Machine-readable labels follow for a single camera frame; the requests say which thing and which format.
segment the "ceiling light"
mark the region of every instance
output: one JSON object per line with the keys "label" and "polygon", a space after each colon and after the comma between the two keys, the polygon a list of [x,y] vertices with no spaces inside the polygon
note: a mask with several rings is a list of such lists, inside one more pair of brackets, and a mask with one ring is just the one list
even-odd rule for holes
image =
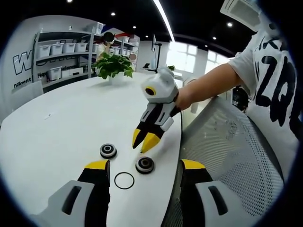
{"label": "ceiling light", "polygon": [[168,30],[168,32],[169,32],[170,38],[171,38],[171,40],[174,42],[174,41],[175,41],[175,38],[174,38],[174,35],[173,35],[172,30],[171,30],[170,25],[169,25],[169,21],[167,20],[167,17],[166,17],[166,15],[165,15],[165,12],[164,12],[164,10],[163,10],[163,8],[162,8],[161,3],[159,2],[159,0],[153,0],[153,2],[156,4],[156,6],[157,6],[157,8],[158,8],[158,10],[159,10],[159,12],[160,12],[160,14],[161,14],[163,20],[164,20],[164,23],[165,23],[165,25],[166,25],[166,28],[167,28],[167,30]]}

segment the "stand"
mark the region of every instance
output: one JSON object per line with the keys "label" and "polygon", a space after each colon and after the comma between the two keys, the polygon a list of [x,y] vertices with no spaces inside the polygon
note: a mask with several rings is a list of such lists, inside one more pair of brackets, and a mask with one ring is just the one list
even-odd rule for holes
{"label": "stand", "polygon": [[158,58],[157,58],[157,66],[156,66],[156,69],[154,69],[154,70],[148,70],[148,71],[153,71],[153,72],[155,72],[155,73],[158,73],[159,60],[160,60],[160,52],[161,52],[161,46],[162,46],[162,44],[157,43],[157,44],[155,44],[155,45],[159,46]]}

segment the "table surface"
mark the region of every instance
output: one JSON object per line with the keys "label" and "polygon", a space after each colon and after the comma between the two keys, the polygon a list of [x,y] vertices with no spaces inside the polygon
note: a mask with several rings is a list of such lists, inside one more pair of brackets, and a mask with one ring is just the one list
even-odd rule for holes
{"label": "table surface", "polygon": [[[181,114],[145,154],[154,160],[155,170],[138,173],[135,163],[142,156],[141,146],[132,149],[132,137],[147,105],[140,83],[152,76],[134,73],[120,87],[101,78],[72,83],[28,102],[3,121],[1,171],[25,213],[43,211],[55,191],[77,180],[88,163],[102,159],[102,144],[112,143],[118,154],[110,165],[107,226],[161,225],[177,169]],[[120,172],[134,176],[132,188],[115,186],[114,177]]]}

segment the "air conditioner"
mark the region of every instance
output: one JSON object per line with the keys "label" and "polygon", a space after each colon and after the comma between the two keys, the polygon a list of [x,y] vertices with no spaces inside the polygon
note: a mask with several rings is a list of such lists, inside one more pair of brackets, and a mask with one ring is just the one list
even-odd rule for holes
{"label": "air conditioner", "polygon": [[225,0],[220,12],[256,32],[260,24],[259,8],[252,2],[252,0]]}

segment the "black ceiling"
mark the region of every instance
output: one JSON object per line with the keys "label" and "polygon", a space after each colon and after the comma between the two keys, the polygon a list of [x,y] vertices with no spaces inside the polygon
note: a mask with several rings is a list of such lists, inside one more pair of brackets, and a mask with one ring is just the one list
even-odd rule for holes
{"label": "black ceiling", "polygon": [[[22,9],[24,17],[70,15],[112,25],[147,40],[155,33],[158,41],[170,37],[152,0],[28,0]],[[220,13],[224,0],[160,0],[176,41],[195,44],[228,57],[242,51],[253,31]]]}

